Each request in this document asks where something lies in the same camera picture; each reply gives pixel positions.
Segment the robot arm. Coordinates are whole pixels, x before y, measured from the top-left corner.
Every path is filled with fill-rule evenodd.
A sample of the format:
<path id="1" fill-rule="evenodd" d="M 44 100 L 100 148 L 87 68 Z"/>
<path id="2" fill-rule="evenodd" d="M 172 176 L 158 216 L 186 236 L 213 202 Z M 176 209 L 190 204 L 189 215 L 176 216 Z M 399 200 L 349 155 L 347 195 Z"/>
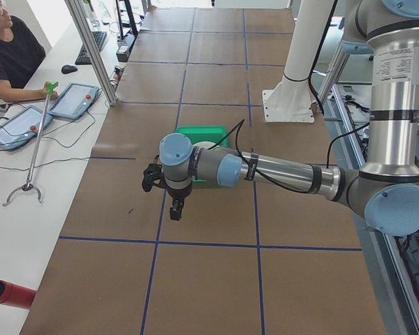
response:
<path id="1" fill-rule="evenodd" d="M 234 187 L 266 181 L 288 191 L 318 194 L 349 207 L 384 234 L 419 231 L 419 1 L 348 1 L 343 34 L 348 52 L 372 52 L 367 161 L 358 170 L 303 164 L 214 146 L 172 133 L 159 145 L 155 184 L 172 198 L 179 220 L 192 183 Z"/>

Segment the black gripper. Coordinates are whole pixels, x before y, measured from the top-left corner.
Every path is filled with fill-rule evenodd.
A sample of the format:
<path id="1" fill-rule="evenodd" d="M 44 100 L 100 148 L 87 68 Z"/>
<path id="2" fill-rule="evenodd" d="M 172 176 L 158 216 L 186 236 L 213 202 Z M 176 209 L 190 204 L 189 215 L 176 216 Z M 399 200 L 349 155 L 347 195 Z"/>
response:
<path id="1" fill-rule="evenodd" d="M 182 206 L 186 197 L 191 194 L 192 182 L 191 181 L 167 181 L 168 194 L 172 198 L 172 204 L 170 207 L 170 219 L 173 221 L 179 221 L 182 217 Z"/>

